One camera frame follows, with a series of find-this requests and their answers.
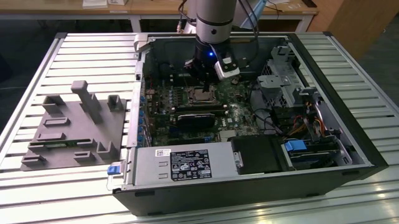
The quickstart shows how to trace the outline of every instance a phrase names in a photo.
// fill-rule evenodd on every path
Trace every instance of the desk leg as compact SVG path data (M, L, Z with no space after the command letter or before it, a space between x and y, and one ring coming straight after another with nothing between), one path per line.
M310 27L311 21L313 21L314 15L305 15L295 32L306 32L307 28Z
M131 15L130 20L131 20L131 24L133 24L134 33L141 33L142 32L141 16L139 15Z

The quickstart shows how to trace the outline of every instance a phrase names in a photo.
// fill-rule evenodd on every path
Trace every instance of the metal bracket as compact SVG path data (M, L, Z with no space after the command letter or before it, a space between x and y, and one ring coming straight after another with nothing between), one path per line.
M149 40L149 34L138 34L134 40L134 46L137 52L143 52L146 49L150 48L149 43L155 41L154 39Z

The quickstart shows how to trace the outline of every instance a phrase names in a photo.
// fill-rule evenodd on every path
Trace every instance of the blue latch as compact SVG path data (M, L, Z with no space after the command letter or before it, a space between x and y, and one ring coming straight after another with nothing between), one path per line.
M291 140L286 144L287 151L295 151L295 150L306 150L306 144L303 140Z
M121 166L110 166L107 170L109 175L121 174Z

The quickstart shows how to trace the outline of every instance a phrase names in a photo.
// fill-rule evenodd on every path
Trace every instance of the warning label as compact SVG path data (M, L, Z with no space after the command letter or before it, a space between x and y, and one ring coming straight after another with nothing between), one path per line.
M207 149L171 153L171 179L174 181L211 177L213 172Z

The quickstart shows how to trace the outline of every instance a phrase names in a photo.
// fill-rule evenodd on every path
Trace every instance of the aluminum slat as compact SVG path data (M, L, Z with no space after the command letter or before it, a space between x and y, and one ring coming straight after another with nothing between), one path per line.
M106 68L106 67L123 67L135 66L137 60L103 60L103 61L74 61L74 62L54 62L52 69L74 69L74 68Z
M92 60L115 60L134 59L134 53L114 53L114 54L74 54L58 55L55 61L92 61Z
M135 67L51 69L47 77L134 74L135 70Z
M365 118L378 118L378 117L391 117L394 116L393 111L383 111L383 112L369 112L369 113L355 113L354 117L357 119Z
M362 128L382 128L399 126L399 119L394 118L370 118L358 120Z
M398 138L399 127L379 128L365 130L371 140Z
M353 66L347 62L317 62L321 69L330 69L330 68L349 68L351 69Z
M386 107L381 99L351 99L345 100L345 104L350 109Z
M359 83L363 82L363 78L361 76L327 76L329 81L331 84L334 83ZM310 77L306 77L307 82L313 83Z
M137 75L111 75L111 76L71 76L71 77L47 77L43 85L72 84L76 80L86 80L88 84L99 83L127 83L137 80Z
M337 50L334 45L330 44L305 44L307 50Z
M374 140L374 145L381 146L399 146L399 137L395 139L383 139L383 140Z
M314 56L317 62L346 62L347 60L342 55L339 56Z
M342 55L338 50L310 50L309 51L311 55L323 55L323 56L330 56L330 55Z
M135 36L67 36L64 42L86 42L86 41L134 41Z
M133 41L64 42L62 48L133 47Z
M307 39L322 39L326 40L326 35L325 34L297 34L298 38L302 40L307 40Z
M341 75L357 75L358 72L353 68L343 68L343 69L322 69L322 72L327 76L341 76Z
M106 54L106 53L126 53L135 52L135 47L114 47L114 48L62 48L58 51L59 55L64 54Z
M303 44L326 44L326 45L333 45L331 41L327 39L314 39L314 40L301 40Z
M122 36L122 35L129 35L129 36L137 36L135 33L76 33L71 34L68 33L67 36Z
M88 92L114 92L114 91L131 91L134 89L131 83L118 84L91 84L87 87ZM38 90L38 94L66 94L72 93L71 85L42 86Z
M342 99L363 99L363 98L378 98L374 91L345 91L338 92Z

